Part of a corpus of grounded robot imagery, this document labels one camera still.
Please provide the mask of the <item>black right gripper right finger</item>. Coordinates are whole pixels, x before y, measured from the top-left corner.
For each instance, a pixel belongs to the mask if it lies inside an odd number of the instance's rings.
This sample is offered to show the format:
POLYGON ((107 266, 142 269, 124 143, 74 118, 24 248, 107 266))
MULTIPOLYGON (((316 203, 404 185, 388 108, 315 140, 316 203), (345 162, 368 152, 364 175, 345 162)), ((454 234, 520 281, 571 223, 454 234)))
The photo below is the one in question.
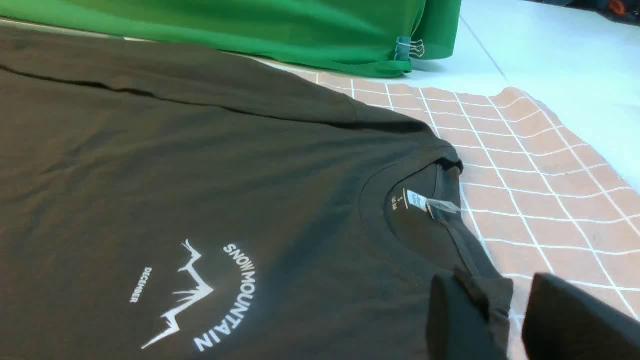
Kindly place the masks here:
POLYGON ((521 338, 530 360, 638 360, 640 326, 587 292, 537 273, 521 338))

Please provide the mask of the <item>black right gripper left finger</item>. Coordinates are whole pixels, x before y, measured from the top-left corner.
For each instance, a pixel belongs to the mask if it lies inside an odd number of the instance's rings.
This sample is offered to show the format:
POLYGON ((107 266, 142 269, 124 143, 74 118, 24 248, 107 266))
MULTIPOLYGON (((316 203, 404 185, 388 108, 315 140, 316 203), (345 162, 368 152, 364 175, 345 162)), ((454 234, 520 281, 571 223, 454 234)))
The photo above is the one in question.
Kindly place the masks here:
POLYGON ((429 360, 506 360, 510 281, 439 273, 430 285, 426 323, 429 360))

